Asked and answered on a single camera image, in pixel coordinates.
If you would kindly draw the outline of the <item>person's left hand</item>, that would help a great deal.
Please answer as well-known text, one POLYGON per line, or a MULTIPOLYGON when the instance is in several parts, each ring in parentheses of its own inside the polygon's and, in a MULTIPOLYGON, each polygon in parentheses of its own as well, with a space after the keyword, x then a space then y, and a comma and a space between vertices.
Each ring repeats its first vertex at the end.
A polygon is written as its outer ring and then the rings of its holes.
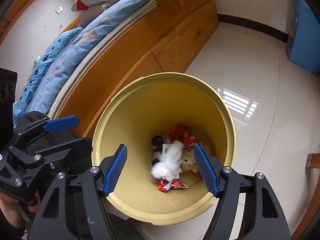
POLYGON ((24 219, 18 210, 18 200, 3 192, 1 192, 1 211, 12 226, 20 228, 24 224, 24 219))

